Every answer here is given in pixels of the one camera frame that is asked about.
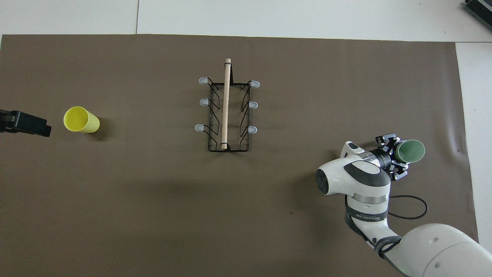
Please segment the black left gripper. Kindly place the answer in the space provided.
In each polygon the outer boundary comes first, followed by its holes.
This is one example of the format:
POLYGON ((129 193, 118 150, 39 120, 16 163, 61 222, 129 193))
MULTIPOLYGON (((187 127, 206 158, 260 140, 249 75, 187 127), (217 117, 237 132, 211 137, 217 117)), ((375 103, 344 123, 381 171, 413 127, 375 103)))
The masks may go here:
POLYGON ((28 133, 49 137, 51 126, 47 120, 36 117, 25 112, 0 110, 0 133, 28 133), (14 130, 10 128, 9 122, 14 122, 14 130))

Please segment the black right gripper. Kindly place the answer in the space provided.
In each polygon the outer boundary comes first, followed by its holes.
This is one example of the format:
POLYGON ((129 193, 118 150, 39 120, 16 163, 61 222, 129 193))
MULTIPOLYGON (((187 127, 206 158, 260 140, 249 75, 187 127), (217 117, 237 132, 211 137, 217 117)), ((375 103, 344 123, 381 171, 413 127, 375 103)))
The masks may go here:
POLYGON ((400 180, 408 174, 408 163, 393 162, 395 158, 395 149, 401 139, 395 134, 386 134, 375 137, 378 144, 378 154, 380 159, 381 168, 385 171, 390 171, 390 177, 392 180, 400 180))

